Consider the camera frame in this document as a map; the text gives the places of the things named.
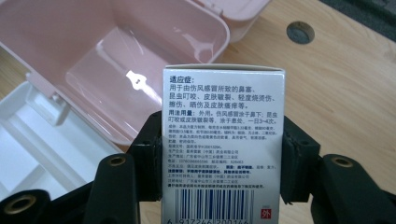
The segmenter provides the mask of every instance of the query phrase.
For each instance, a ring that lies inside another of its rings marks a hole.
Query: hole in table
[[[315,38],[314,29],[303,21],[294,21],[289,24],[286,33],[291,41],[302,45],[311,43]]]

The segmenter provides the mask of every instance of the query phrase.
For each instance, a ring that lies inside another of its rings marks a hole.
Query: barcode
[[[254,190],[176,189],[176,218],[252,223]]]

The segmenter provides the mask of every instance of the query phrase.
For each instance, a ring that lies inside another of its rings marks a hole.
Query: wooden surface
[[[286,35],[293,21],[315,30],[308,45]],[[286,115],[322,145],[360,162],[380,188],[396,193],[396,44],[316,0],[273,0],[225,63],[287,70]],[[26,69],[0,51],[0,98]],[[159,203],[144,203],[143,223],[160,223]],[[308,203],[281,203],[279,223],[312,223]]]

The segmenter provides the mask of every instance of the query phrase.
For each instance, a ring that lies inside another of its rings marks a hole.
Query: white plastic tray
[[[120,152],[73,111],[54,126],[32,105],[56,110],[27,82],[0,102],[0,201],[25,189],[55,199],[92,181],[99,161]]]

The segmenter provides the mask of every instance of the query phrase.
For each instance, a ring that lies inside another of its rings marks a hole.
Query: box label
[[[163,223],[277,223],[283,71],[165,69]]]

